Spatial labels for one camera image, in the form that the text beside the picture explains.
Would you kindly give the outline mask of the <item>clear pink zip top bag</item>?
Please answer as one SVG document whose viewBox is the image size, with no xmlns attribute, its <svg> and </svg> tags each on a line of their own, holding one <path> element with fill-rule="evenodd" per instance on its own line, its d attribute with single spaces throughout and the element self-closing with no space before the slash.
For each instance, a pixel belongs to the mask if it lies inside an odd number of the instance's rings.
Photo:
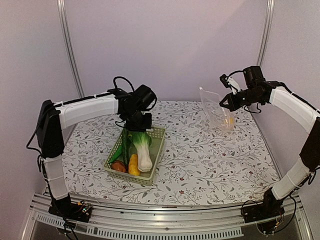
<svg viewBox="0 0 320 240">
<path fill-rule="evenodd" d="M 227 127 L 225 119 L 234 115 L 226 108 L 219 105 L 221 96 L 215 92 L 204 90 L 199 87 L 199 95 L 203 110 L 212 128 L 218 128 L 223 131 L 232 131 L 234 127 Z"/>
</svg>

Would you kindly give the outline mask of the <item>yellow lemon toy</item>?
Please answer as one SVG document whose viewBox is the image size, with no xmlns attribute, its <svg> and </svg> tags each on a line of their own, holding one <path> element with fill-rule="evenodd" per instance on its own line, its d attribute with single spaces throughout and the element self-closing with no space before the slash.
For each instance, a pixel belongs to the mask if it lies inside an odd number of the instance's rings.
<svg viewBox="0 0 320 240">
<path fill-rule="evenodd" d="M 225 126 L 233 128 L 235 126 L 235 119 L 233 117 L 227 117 L 224 119 Z"/>
</svg>

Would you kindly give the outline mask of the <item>green bok choy toy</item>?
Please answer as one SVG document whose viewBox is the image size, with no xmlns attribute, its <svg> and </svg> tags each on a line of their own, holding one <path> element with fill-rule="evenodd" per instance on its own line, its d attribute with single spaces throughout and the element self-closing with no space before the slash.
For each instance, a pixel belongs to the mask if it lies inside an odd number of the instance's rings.
<svg viewBox="0 0 320 240">
<path fill-rule="evenodd" d="M 152 143 L 151 137 L 146 131 L 132 131 L 131 139 L 137 151 L 138 169 L 143 173 L 149 172 L 153 168 L 149 150 Z"/>
</svg>

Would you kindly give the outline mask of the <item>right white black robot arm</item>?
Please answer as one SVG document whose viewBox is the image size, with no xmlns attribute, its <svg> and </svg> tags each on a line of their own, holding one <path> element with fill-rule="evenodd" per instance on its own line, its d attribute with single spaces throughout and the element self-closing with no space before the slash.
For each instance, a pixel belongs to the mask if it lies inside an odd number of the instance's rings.
<svg viewBox="0 0 320 240">
<path fill-rule="evenodd" d="M 283 134 L 278 137 L 280 146 L 292 157 L 297 155 L 280 181 L 268 189 L 263 196 L 263 203 L 258 213 L 262 218 L 274 214 L 282 201 L 294 190 L 302 187 L 320 165 L 320 111 L 290 91 L 283 82 L 258 80 L 252 86 L 242 90 L 232 79 L 222 81 L 231 89 L 219 103 L 231 112 L 251 104 L 270 104 L 288 115 L 288 124 L 283 119 L 277 130 Z"/>
</svg>

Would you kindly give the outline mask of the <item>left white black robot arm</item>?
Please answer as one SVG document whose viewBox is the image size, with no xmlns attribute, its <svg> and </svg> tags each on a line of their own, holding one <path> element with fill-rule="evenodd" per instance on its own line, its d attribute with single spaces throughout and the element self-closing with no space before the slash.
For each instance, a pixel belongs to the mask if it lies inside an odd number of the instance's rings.
<svg viewBox="0 0 320 240">
<path fill-rule="evenodd" d="M 62 131 L 70 126 L 106 115 L 119 115 L 130 131 L 151 128 L 150 110 L 157 102 L 156 94 L 145 85 L 132 92 L 120 88 L 75 100 L 42 103 L 36 127 L 41 152 L 41 168 L 48 185 L 52 205 L 63 216 L 74 213 L 62 166 L 65 144 Z"/>
</svg>

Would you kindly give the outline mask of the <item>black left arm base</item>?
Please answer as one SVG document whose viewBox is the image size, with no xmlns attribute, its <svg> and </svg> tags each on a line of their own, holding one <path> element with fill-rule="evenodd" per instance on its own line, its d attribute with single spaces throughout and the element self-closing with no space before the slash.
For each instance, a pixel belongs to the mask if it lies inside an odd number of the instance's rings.
<svg viewBox="0 0 320 240">
<path fill-rule="evenodd" d="M 62 217 L 67 220 L 88 223 L 92 214 L 92 205 L 84 203 L 72 203 L 70 200 L 52 201 L 48 212 L 52 215 Z"/>
</svg>

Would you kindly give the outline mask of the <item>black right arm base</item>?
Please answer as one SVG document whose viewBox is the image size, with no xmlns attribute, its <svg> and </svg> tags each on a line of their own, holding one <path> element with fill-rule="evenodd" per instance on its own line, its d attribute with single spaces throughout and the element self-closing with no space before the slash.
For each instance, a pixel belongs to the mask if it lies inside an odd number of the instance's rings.
<svg viewBox="0 0 320 240">
<path fill-rule="evenodd" d="M 276 207 L 267 208 L 263 203 L 257 203 L 253 200 L 244 202 L 240 209 L 245 223 L 252 223 L 256 221 L 262 221 L 273 217 L 278 217 L 285 213 L 282 205 Z"/>
</svg>

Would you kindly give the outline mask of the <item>dark green cucumber toy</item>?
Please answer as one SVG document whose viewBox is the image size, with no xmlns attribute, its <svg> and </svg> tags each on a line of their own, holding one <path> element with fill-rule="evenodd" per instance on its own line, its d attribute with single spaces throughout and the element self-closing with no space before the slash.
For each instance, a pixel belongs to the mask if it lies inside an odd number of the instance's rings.
<svg viewBox="0 0 320 240">
<path fill-rule="evenodd" d="M 122 158 L 123 158 L 123 163 L 127 167 L 130 161 L 129 157 L 129 149 L 130 149 L 130 137 L 129 137 L 129 132 L 126 128 L 123 129 L 122 131 Z"/>
</svg>

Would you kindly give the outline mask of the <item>beige perforated plastic basket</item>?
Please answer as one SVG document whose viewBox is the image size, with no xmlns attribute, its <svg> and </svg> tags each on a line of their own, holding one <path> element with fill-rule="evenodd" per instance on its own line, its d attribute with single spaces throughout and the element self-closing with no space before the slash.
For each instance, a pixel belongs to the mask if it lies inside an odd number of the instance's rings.
<svg viewBox="0 0 320 240">
<path fill-rule="evenodd" d="M 144 132 L 123 129 L 104 162 L 104 169 L 112 178 L 150 186 L 164 142 L 162 127 Z"/>
</svg>

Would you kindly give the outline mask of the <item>green bitter gourd toy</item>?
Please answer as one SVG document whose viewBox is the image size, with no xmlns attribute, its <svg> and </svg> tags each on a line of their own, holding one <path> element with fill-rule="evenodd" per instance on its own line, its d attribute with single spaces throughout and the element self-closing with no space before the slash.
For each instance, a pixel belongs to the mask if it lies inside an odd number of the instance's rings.
<svg viewBox="0 0 320 240">
<path fill-rule="evenodd" d="M 124 153 L 124 145 L 121 144 L 118 149 L 115 151 L 115 153 L 112 155 L 112 157 L 109 159 L 108 163 L 112 164 L 115 161 L 117 161 L 119 159 L 119 157 L 121 157 Z"/>
</svg>

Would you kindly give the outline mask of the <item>brown bread roll toy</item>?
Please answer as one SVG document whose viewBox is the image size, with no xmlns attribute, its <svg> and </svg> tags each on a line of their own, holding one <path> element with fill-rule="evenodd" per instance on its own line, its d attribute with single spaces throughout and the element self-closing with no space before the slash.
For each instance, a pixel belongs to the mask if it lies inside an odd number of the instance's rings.
<svg viewBox="0 0 320 240">
<path fill-rule="evenodd" d="M 122 172 L 122 173 L 126 173 L 127 172 L 127 168 L 125 166 L 125 164 L 120 161 L 120 160 L 116 160 L 111 164 L 111 169 L 118 171 L 118 172 Z"/>
</svg>

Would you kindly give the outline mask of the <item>orange yellow mango toy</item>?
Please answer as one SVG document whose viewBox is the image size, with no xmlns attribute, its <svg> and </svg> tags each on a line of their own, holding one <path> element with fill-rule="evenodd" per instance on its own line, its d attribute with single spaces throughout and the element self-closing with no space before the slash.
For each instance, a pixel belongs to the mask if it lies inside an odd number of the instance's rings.
<svg viewBox="0 0 320 240">
<path fill-rule="evenodd" d="M 140 176 L 141 172 L 138 169 L 138 155 L 132 154 L 128 164 L 128 173 L 134 176 Z"/>
</svg>

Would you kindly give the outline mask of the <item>floral white table mat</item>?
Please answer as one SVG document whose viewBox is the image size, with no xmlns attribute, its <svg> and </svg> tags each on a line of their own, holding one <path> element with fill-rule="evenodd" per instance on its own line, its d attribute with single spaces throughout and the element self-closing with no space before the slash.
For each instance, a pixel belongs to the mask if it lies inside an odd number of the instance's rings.
<svg viewBox="0 0 320 240">
<path fill-rule="evenodd" d="M 113 115 L 79 123 L 63 154 L 68 191 L 152 205 L 218 205 L 259 201 L 279 180 L 253 117 L 235 113 L 230 132 L 212 128 L 200 102 L 160 101 L 153 124 L 165 128 L 150 186 L 112 178 L 104 170 L 120 134 Z"/>
</svg>

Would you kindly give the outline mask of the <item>aluminium front rail frame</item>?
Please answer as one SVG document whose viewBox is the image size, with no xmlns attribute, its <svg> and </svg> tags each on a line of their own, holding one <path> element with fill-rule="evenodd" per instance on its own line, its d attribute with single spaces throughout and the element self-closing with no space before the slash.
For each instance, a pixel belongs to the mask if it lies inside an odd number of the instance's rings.
<svg viewBox="0 0 320 240">
<path fill-rule="evenodd" d="M 279 232 L 260 232 L 262 221 L 245 222 L 242 203 L 226 205 L 148 205 L 72 194 L 71 200 L 92 204 L 89 222 L 64 227 L 49 213 L 51 199 L 36 193 L 22 230 L 24 240 L 314 240 L 297 194 L 283 203 Z"/>
</svg>

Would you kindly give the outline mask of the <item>right aluminium frame post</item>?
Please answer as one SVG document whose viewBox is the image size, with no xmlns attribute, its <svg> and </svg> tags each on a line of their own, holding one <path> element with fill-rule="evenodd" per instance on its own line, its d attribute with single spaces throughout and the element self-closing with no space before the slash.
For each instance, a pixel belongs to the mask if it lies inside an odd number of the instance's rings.
<svg viewBox="0 0 320 240">
<path fill-rule="evenodd" d="M 260 67 L 262 67 L 264 63 L 264 59 L 267 52 L 269 37 L 270 37 L 272 23 L 273 23 L 274 9 L 275 9 L 275 0 L 267 0 L 262 38 L 261 38 L 258 57 L 256 61 L 256 64 Z"/>
</svg>

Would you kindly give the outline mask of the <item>aluminium frame post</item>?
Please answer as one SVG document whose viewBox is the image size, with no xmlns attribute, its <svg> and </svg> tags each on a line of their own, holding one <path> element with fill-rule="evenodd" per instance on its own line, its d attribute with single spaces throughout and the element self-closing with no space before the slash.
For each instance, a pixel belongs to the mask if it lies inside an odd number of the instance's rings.
<svg viewBox="0 0 320 240">
<path fill-rule="evenodd" d="M 76 57 L 75 53 L 73 50 L 73 45 L 72 45 L 72 38 L 71 38 L 71 33 L 69 29 L 69 24 L 68 24 L 68 16 L 67 16 L 67 11 L 66 11 L 66 3 L 64 0 L 57 0 L 57 10 L 58 10 L 58 15 L 59 15 L 59 21 L 60 21 L 60 26 L 62 30 L 62 36 L 64 40 L 64 45 L 71 69 L 71 74 L 74 80 L 75 88 L 77 90 L 77 94 L 80 98 L 85 97 L 85 92 L 84 88 L 81 82 L 77 62 L 76 62 Z"/>
<path fill-rule="evenodd" d="M 274 9 L 275 9 L 275 0 L 267 0 L 262 38 L 261 38 L 258 57 L 256 61 L 256 64 L 260 67 L 262 67 L 264 63 L 264 59 L 267 52 L 269 37 L 270 37 L 272 23 L 273 23 Z"/>
</svg>

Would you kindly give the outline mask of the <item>left aluminium frame post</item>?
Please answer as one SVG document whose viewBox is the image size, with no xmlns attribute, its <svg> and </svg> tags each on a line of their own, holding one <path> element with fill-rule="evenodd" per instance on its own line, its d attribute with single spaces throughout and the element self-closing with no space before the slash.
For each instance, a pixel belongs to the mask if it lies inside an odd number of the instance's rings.
<svg viewBox="0 0 320 240">
<path fill-rule="evenodd" d="M 72 45 L 72 38 L 71 38 L 71 33 L 69 29 L 69 24 L 68 24 L 68 16 L 67 16 L 67 11 L 66 11 L 66 3 L 64 0 L 57 0 L 57 10 L 58 10 L 58 15 L 59 15 L 59 21 L 60 21 L 60 26 L 62 30 L 62 36 L 64 40 L 64 45 L 71 69 L 71 74 L 74 80 L 75 88 L 77 90 L 77 94 L 80 98 L 85 97 L 85 92 L 84 88 L 81 82 L 77 62 L 76 62 L 76 57 L 75 53 L 73 50 L 73 45 Z"/>
</svg>

